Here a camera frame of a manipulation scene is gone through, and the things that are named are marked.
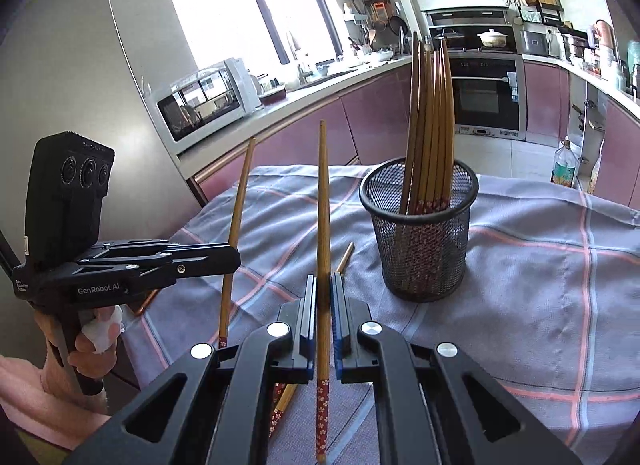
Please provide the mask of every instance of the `green bottle label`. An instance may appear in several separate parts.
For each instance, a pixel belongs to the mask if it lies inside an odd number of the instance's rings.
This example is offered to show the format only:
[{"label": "green bottle label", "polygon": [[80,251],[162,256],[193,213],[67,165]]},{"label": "green bottle label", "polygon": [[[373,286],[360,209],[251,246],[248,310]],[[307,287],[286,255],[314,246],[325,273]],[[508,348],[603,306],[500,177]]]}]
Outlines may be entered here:
[{"label": "green bottle label", "polygon": [[551,182],[554,184],[564,185],[565,187],[574,186],[575,168],[561,166],[558,162],[554,165],[554,171],[551,173]]}]

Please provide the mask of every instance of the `sink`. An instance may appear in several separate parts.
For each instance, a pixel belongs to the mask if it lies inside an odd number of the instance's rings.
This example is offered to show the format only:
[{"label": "sink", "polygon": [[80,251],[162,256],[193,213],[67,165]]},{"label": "sink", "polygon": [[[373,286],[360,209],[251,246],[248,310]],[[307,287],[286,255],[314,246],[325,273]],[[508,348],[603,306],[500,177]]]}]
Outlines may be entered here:
[{"label": "sink", "polygon": [[303,90],[305,88],[312,88],[313,86],[318,86],[318,84],[322,84],[331,79],[335,79],[336,77],[341,77],[342,75],[347,75],[348,73],[353,73],[354,71],[358,71],[358,68],[354,68],[353,70],[341,71],[340,73],[334,73],[331,75],[325,75],[324,77],[320,77],[311,82],[307,82],[305,85],[300,86],[299,88],[294,89],[294,91]]}]

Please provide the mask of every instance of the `window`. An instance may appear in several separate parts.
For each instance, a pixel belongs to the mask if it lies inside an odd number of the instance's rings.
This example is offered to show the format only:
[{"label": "window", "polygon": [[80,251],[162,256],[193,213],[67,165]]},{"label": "window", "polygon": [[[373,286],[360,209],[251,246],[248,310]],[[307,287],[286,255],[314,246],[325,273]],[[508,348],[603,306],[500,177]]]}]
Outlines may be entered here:
[{"label": "window", "polygon": [[324,0],[172,0],[199,69],[241,57],[251,73],[278,76],[282,65],[309,54],[340,55]]}]

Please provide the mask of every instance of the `tile floor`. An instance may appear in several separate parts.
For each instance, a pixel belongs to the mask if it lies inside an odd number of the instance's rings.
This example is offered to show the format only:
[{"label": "tile floor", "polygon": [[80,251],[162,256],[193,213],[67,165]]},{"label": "tile floor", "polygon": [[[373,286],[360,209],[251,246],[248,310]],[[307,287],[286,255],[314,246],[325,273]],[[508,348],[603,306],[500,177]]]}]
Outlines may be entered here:
[{"label": "tile floor", "polygon": [[456,135],[454,156],[479,174],[548,182],[555,148],[506,138]]}]

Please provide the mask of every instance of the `oven handle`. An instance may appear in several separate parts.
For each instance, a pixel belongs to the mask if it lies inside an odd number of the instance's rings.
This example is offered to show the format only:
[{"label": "oven handle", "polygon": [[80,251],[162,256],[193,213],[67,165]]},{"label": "oven handle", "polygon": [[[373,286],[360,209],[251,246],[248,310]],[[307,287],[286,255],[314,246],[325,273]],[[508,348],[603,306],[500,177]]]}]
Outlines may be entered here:
[{"label": "oven handle", "polygon": [[497,80],[498,82],[509,82],[508,77],[451,77],[452,79],[471,79],[471,80]]}]

